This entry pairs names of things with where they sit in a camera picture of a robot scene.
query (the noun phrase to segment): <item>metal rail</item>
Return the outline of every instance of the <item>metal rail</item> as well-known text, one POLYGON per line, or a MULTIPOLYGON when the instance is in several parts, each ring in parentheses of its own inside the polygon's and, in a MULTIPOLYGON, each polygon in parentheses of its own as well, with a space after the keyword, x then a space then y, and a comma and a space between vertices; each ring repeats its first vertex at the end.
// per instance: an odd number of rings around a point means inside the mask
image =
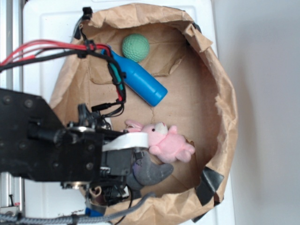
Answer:
MULTIPOLYGON (((25 0, 0 0, 0 61, 3 61, 23 41, 23 7, 25 0)), ((18 67, 0 74, 0 87, 22 91, 23 68, 18 67)), ((0 174, 0 212, 24 212, 24 181, 9 173, 0 174)))

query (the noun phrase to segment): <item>crumpled paper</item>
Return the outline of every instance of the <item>crumpled paper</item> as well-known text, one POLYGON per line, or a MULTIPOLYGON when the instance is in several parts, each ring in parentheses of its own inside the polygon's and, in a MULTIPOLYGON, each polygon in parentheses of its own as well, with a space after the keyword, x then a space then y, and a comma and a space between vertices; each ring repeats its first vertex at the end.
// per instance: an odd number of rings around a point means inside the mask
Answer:
MULTIPOLYGON (((125 129, 126 119, 143 124, 163 121, 168 126, 177 125, 179 133, 193 141, 196 148, 189 163, 174 162, 170 177, 142 190, 154 191, 157 198, 148 199, 139 210, 127 215, 123 224, 179 224, 206 213, 215 201, 224 198, 238 134, 236 96, 210 47, 212 42, 193 22, 179 9, 129 4, 95 12, 90 21, 82 23, 88 39, 107 43, 119 54, 126 35, 145 35, 151 50, 140 64, 168 89, 166 97, 156 107, 150 107, 127 88, 125 111, 112 118, 113 128, 125 129), (202 206, 195 187, 205 166, 223 175, 224 180, 214 198, 202 206)), ((74 39, 73 43, 82 44, 83 40, 74 39)), ((85 103, 90 108, 113 102, 116 97, 105 62, 70 56, 61 69, 50 106, 67 124, 77 121, 78 104, 85 103)), ((156 157, 152 160, 161 163, 156 157)), ((129 202, 119 203, 106 213, 126 209, 128 205, 129 202)))

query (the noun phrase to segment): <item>gray wall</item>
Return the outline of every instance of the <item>gray wall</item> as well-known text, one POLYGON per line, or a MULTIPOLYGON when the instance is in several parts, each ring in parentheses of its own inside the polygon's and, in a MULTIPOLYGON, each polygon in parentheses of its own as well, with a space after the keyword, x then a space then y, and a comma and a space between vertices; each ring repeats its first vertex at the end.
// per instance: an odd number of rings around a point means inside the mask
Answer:
POLYGON ((212 0, 237 94, 237 225, 300 223, 300 0, 212 0))

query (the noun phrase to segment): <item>gray braided cable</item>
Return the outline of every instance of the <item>gray braided cable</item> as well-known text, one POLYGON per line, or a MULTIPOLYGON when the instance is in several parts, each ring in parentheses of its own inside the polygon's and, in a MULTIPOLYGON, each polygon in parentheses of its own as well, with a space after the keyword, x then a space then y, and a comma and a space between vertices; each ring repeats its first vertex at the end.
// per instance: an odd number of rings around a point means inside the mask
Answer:
MULTIPOLYGON (((150 198, 150 197, 155 197, 155 194, 153 192, 150 192, 146 194, 135 206, 123 210, 120 212, 113 213, 111 215, 107 216, 102 216, 102 217, 79 217, 78 218, 78 223, 79 224, 94 224, 94 223, 100 223, 100 222, 107 222, 122 216, 125 216, 129 213, 132 213, 139 209, 145 201, 150 198)), ((73 223, 73 218, 71 216, 68 217, 58 217, 58 218, 26 218, 23 217, 18 220, 18 217, 12 217, 9 215, 5 214, 0 214, 0 220, 5 220, 8 222, 13 222, 13 223, 19 223, 19 224, 30 224, 30 225, 46 225, 46 224, 72 224, 73 223)))

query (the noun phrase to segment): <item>blue object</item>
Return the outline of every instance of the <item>blue object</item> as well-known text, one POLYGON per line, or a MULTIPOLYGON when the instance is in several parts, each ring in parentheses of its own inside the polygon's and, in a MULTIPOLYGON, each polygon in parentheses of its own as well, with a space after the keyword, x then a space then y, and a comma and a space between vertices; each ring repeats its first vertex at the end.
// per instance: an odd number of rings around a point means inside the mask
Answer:
POLYGON ((113 51, 112 55, 126 73, 125 83, 149 105, 156 106, 166 96, 168 90, 138 63, 113 51))
POLYGON ((95 210, 91 210, 90 208, 85 208, 85 214, 90 216, 90 217, 102 217, 103 214, 95 211, 95 210))

